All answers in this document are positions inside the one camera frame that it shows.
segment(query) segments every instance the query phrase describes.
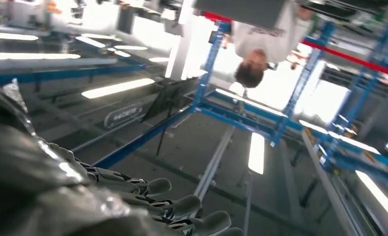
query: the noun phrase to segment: metal pole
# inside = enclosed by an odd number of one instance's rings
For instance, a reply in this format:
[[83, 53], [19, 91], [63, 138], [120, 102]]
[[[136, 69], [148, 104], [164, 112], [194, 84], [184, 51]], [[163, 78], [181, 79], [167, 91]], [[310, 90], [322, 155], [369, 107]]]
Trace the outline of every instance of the metal pole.
[[[386, 28], [386, 30], [384, 32], [383, 37], [381, 38], [380, 42], [378, 43], [378, 47], [371, 54], [370, 60], [372, 60], [372, 61], [375, 60], [376, 56], [378, 56], [377, 54], [379, 53], [379, 51], [382, 51], [379, 54], [379, 56], [380, 56], [380, 65], [386, 65], [388, 63], [388, 25], [387, 25], [387, 28]], [[364, 74], [367, 71], [368, 71], [367, 67], [362, 68], [362, 70], [359, 73], [359, 76], [357, 77], [356, 81], [354, 82], [354, 87], [359, 83], [359, 81], [362, 79], [362, 77], [364, 76]], [[359, 114], [360, 110], [362, 109], [363, 104], [368, 99], [371, 90], [379, 82], [379, 75], [380, 75], [379, 71], [375, 71], [374, 72], [373, 78], [371, 79], [371, 81], [370, 81], [369, 85], [367, 86], [367, 88], [364, 90], [363, 94], [360, 96], [358, 104], [354, 108], [352, 108], [344, 116], [345, 117], [344, 119], [343, 118], [342, 119], [338, 119], [336, 117], [336, 119], [335, 119], [335, 121], [336, 121], [335, 123], [336, 124], [339, 124], [342, 127], [346, 128], [346, 127], [349, 127], [349, 125], [351, 125], [353, 123], [354, 119]], [[343, 135], [344, 132], [345, 132], [345, 130], [339, 130], [339, 132], [337, 134], [338, 135]], [[327, 168], [329, 168], [329, 166], [330, 166], [329, 159], [331, 158], [331, 155], [335, 152], [335, 150], [337, 148], [337, 145], [338, 145], [338, 139], [333, 139], [333, 141], [331, 142], [330, 146], [326, 150], [326, 160], [327, 161], [324, 163], [324, 166], [327, 167]]]
[[341, 197], [339, 196], [339, 193], [335, 189], [334, 185], [331, 183], [330, 178], [327, 175], [327, 172], [325, 172], [324, 169], [321, 167], [320, 159], [317, 156], [316, 151], [314, 151], [314, 146], [312, 145], [310, 138], [305, 133], [305, 131], [302, 132], [302, 139], [304, 140], [305, 146], [308, 149], [308, 152], [315, 166], [315, 170], [317, 171], [319, 179], [323, 184], [324, 189], [327, 192], [328, 198], [330, 199], [330, 202], [334, 208], [334, 211], [337, 214], [337, 218], [341, 226], [343, 227], [344, 233], [348, 236], [358, 235], [357, 231], [354, 228], [354, 223], [351, 222], [347, 209], [341, 201]]
[[244, 214], [244, 236], [247, 236], [249, 230], [249, 218], [250, 218], [250, 207], [252, 206], [252, 192], [253, 192], [253, 173], [250, 174], [249, 185], [247, 186], [247, 200], [246, 200], [246, 213]]
[[[330, 41], [334, 30], [335, 25], [331, 22], [327, 22], [324, 26], [323, 33], [321, 34], [319, 39], [322, 46], [328, 45], [328, 42]], [[308, 62], [305, 64], [304, 70], [302, 70], [298, 82], [295, 85], [294, 91], [291, 97], [289, 98], [288, 104], [283, 111], [286, 117], [281, 117], [281, 119], [279, 119], [279, 121], [275, 125], [275, 129], [273, 131], [273, 139], [270, 143], [272, 147], [278, 145], [279, 141], [281, 140], [282, 135], [287, 127], [287, 122], [290, 120], [294, 112], [298, 99], [300, 98], [302, 92], [305, 89], [305, 86], [307, 85], [311, 75], [313, 74], [313, 71], [318, 64], [318, 61], [323, 58], [323, 55], [324, 51], [321, 51], [320, 49], [313, 49], [313, 51], [311, 52]]]
[[281, 140], [279, 147], [281, 148], [281, 159], [284, 167], [285, 182], [288, 191], [291, 218], [296, 222], [303, 223], [302, 211], [301, 207], [299, 206], [297, 185], [294, 179], [293, 170], [289, 158], [288, 146], [284, 140]]
[[143, 114], [143, 115], [138, 116], [138, 117], [136, 117], [136, 118], [134, 118], [134, 119], [132, 119], [132, 120], [126, 122], [126, 123], [123, 123], [122, 125], [117, 126], [116, 128], [111, 129], [111, 130], [109, 130], [109, 131], [107, 131], [107, 132], [105, 132], [105, 133], [103, 133], [103, 134], [97, 136], [96, 138], [93, 138], [93, 139], [91, 139], [91, 140], [89, 140], [89, 141], [87, 141], [87, 142], [85, 142], [85, 143], [83, 143], [83, 144], [81, 144], [81, 145], [79, 145], [79, 146], [77, 146], [77, 147], [74, 147], [73, 149], [71, 149], [71, 151], [72, 151], [73, 153], [79, 152], [79, 151], [85, 149], [86, 147], [88, 147], [88, 146], [90, 146], [90, 145], [93, 145], [93, 144], [95, 144], [96, 142], [98, 142], [98, 141], [104, 139], [105, 137], [107, 137], [107, 136], [109, 136], [109, 135], [115, 133], [116, 131], [122, 129], [123, 127], [128, 126], [129, 124], [133, 123], [134, 121], [140, 120], [141, 118], [143, 118], [143, 116], [145, 116], [145, 115]]
[[208, 85], [209, 80], [211, 78], [212, 69], [214, 68], [214, 62], [215, 62], [215, 59], [217, 58], [218, 50], [220, 49], [221, 41], [224, 38], [223, 30], [224, 30], [225, 26], [226, 26], [226, 24], [223, 22], [218, 23], [218, 31], [217, 31], [217, 33], [212, 41], [212, 46], [209, 50], [209, 55], [208, 55], [208, 58], [206, 61], [206, 65], [204, 67], [204, 69], [207, 73], [202, 76], [200, 83], [198, 84], [198, 91], [197, 91], [197, 94], [195, 96], [194, 103], [191, 107], [192, 112], [194, 112], [197, 109], [202, 98], [204, 97], [205, 91], [207, 89], [207, 85]]
[[[172, 114], [172, 107], [173, 107], [173, 105], [171, 105], [171, 106], [169, 107], [168, 114], [166, 115], [166, 119], [169, 119], [169, 117], [171, 117], [171, 114]], [[159, 155], [160, 148], [162, 147], [163, 138], [165, 137], [165, 132], [166, 132], [166, 128], [165, 128], [165, 129], [162, 131], [162, 133], [160, 134], [159, 144], [158, 144], [157, 150], [156, 150], [156, 156]]]
[[204, 196], [208, 190], [209, 184], [212, 181], [212, 178], [215, 175], [215, 172], [217, 171], [217, 167], [220, 164], [221, 158], [223, 156], [224, 151], [227, 148], [227, 145], [229, 144], [229, 141], [231, 139], [231, 136], [234, 132], [235, 127], [229, 126], [224, 132], [223, 138], [221, 139], [220, 144], [217, 147], [217, 150], [214, 153], [214, 156], [212, 157], [211, 161], [209, 162], [206, 171], [203, 174], [203, 177], [200, 180], [200, 183], [198, 184], [197, 188], [195, 189], [194, 195], [197, 196], [201, 201], [204, 199]]
[[131, 154], [133, 151], [140, 148], [143, 144], [145, 144], [150, 139], [152, 139], [153, 137], [158, 135], [160, 132], [165, 130], [168, 126], [172, 125], [175, 122], [178, 122], [180, 119], [182, 119], [184, 116], [186, 116], [189, 113], [190, 113], [190, 109], [188, 108], [182, 112], [178, 112], [178, 113], [174, 114], [173, 116], [160, 122], [155, 127], [148, 130], [146, 133], [138, 136], [133, 141], [131, 141], [128, 144], [111, 152], [110, 154], [101, 158], [100, 160], [93, 163], [92, 165], [95, 167], [103, 168], [103, 169], [108, 169], [108, 168], [112, 167], [117, 162], [123, 160], [126, 156]]

